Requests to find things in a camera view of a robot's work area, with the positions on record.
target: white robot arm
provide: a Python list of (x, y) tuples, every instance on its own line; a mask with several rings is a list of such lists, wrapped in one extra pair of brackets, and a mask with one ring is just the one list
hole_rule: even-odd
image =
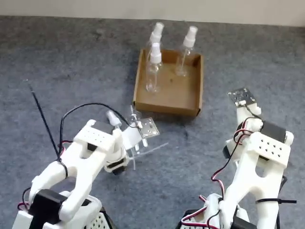
[[(278, 194), (294, 136), (291, 132), (259, 117), (261, 109), (247, 88), (230, 92), (229, 96), (237, 106), (238, 123), (233, 138), (226, 141), (224, 148), (229, 158), (228, 162), (235, 162), (237, 166), (233, 182), (224, 196), (211, 194), (207, 200), (203, 199), (205, 205), (202, 209), (205, 209), (201, 217), (194, 213), (191, 218), (185, 216), (178, 228), (206, 226), (211, 229), (273, 229), (275, 227), (278, 204), (281, 202)], [(256, 167), (263, 168), (262, 177), (257, 175)], [(217, 181), (215, 176), (212, 176), (213, 181)], [(256, 198), (257, 225), (249, 222), (247, 212), (238, 205), (248, 193), (254, 194)]]
[(100, 212), (101, 202), (89, 196), (92, 182), (102, 168), (122, 171), (130, 160), (126, 150), (159, 132), (152, 119), (137, 120), (124, 131), (118, 126), (107, 133), (100, 126), (95, 120), (88, 121), (61, 155), (68, 176), (76, 178), (74, 190), (60, 194), (50, 190), (66, 178), (63, 165), (52, 162), (33, 179), (29, 211), (18, 212), (13, 229), (89, 229), (100, 227), (101, 222), (104, 228), (112, 228), (106, 214)]

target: floor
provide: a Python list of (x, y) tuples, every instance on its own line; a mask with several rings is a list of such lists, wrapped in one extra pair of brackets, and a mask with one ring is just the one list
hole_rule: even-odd
[[(156, 21), (44, 17), (0, 17), (0, 214), (11, 228), (22, 191), (55, 153), (25, 80), (28, 79), (59, 138), (62, 115), (86, 102), (107, 103), (124, 115), (132, 101), (139, 49)], [(247, 86), (263, 117), (295, 135), (280, 197), (282, 228), (299, 228), (305, 212), (305, 28), (164, 21), (163, 45), (177, 48), (189, 25), (198, 27), (197, 51), (204, 55), (203, 109), (194, 120), (153, 114), (161, 135), (120, 176), (101, 172), (91, 194), (120, 229), (173, 229), (198, 195), (220, 193), (211, 174), (225, 163), (222, 148), (236, 128), (227, 92)], [(89, 119), (106, 121), (105, 109), (87, 107), (65, 122), (72, 139)], [(234, 170), (220, 178), (228, 186)], [(71, 190), (65, 180), (56, 190)], [(243, 201), (254, 222), (253, 197)]]

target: cardboard box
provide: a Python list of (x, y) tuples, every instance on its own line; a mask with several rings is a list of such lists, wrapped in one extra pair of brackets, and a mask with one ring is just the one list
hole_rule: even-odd
[(141, 50), (133, 103), (139, 111), (197, 116), (202, 107), (203, 56), (195, 54), (186, 62), (189, 76), (175, 74), (177, 51), (162, 50), (163, 69), (158, 78), (159, 92), (146, 91), (146, 58)]

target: cable tie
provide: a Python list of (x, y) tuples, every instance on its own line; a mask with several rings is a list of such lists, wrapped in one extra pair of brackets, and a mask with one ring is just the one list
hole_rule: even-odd
[(278, 204), (296, 204), (296, 200), (279, 199), (279, 198), (259, 199), (256, 201), (256, 203), (269, 202), (269, 201), (278, 202)]

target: clear plastic bottle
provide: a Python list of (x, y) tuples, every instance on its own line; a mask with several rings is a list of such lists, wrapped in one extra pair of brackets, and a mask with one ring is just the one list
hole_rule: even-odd
[(188, 59), (194, 54), (194, 44), (196, 41), (196, 33), (198, 29), (195, 26), (190, 26), (187, 35), (183, 41), (183, 45), (179, 49), (179, 55), (177, 58), (176, 64), (176, 75), (178, 76), (187, 76), (188, 72), (185, 67), (185, 63), (188, 62)]
[(151, 33), (151, 36), (145, 46), (145, 53), (146, 53), (146, 61), (149, 62), (151, 51), (152, 51), (152, 44), (153, 43), (159, 43), (160, 49), (162, 48), (161, 45), (161, 37), (162, 37), (162, 31), (164, 28), (164, 24), (161, 22), (157, 22), (154, 30)]
[(153, 43), (150, 53), (150, 60), (146, 65), (146, 90), (148, 92), (158, 92), (158, 77), (162, 69), (162, 55), (160, 43)]

